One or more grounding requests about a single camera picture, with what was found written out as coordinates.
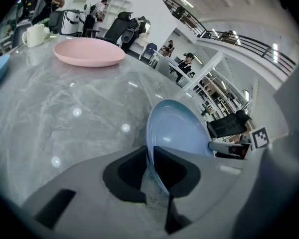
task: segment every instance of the white mug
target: white mug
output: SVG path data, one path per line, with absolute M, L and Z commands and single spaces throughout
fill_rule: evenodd
M 26 32 L 22 34 L 22 42 L 29 48 L 32 48 L 42 44 L 44 42 L 45 36 L 46 34 L 44 33 L 44 25 L 34 25 L 28 27 Z

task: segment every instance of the gray marble surface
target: gray marble surface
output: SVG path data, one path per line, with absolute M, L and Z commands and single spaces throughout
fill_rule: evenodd
M 64 39 L 19 47 L 0 84 L 0 189 L 18 205 L 80 161 L 145 144 L 163 99 L 202 119 L 183 89 L 135 58 L 107 68 L 59 61 L 53 46 Z

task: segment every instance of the pink plate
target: pink plate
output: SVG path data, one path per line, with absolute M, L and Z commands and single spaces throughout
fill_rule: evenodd
M 95 38 L 73 38 L 56 44 L 55 56 L 75 66 L 104 67 L 120 63 L 125 52 L 118 46 Z

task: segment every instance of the marble countertop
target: marble countertop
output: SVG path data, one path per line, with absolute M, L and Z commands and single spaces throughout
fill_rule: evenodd
M 18 205 L 80 161 L 145 144 L 149 113 L 163 99 L 204 124 L 182 88 L 135 58 L 106 68 L 61 62 L 53 46 L 65 38 L 17 48 L 0 84 L 0 188 Z

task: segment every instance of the railing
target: railing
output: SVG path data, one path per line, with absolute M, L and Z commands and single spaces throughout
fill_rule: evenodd
M 183 5 L 175 2 L 174 0 L 163 0 L 169 11 L 173 14 L 176 10 Z M 207 30 L 192 14 L 184 8 L 185 12 L 179 19 L 182 23 L 189 27 L 189 29 L 197 36 L 201 37 Z
M 227 32 L 220 31 L 207 31 L 201 38 L 227 42 L 252 51 L 262 58 L 268 60 L 288 76 L 296 67 L 296 63 L 285 54 L 274 50 L 273 47 L 267 44 L 243 35 L 228 34 Z

